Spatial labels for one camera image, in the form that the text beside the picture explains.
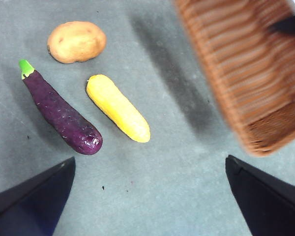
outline eggplant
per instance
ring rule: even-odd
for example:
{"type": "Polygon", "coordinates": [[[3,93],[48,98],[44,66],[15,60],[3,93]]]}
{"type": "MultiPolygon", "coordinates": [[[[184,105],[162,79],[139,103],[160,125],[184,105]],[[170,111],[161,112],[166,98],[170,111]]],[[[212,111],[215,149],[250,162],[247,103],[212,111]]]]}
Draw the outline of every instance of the eggplant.
{"type": "Polygon", "coordinates": [[[98,130],[71,107],[27,60],[19,61],[22,80],[46,119],[76,152],[97,153],[103,144],[98,130]]]}

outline yellow vegetable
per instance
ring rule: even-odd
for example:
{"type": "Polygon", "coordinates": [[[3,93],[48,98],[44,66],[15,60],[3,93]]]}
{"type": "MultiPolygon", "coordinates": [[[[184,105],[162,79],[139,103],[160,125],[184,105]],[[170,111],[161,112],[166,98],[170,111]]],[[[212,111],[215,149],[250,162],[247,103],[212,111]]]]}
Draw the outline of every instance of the yellow vegetable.
{"type": "Polygon", "coordinates": [[[105,75],[93,75],[88,80],[87,93],[92,101],[131,139],[146,143],[149,126],[144,117],[105,75]]]}

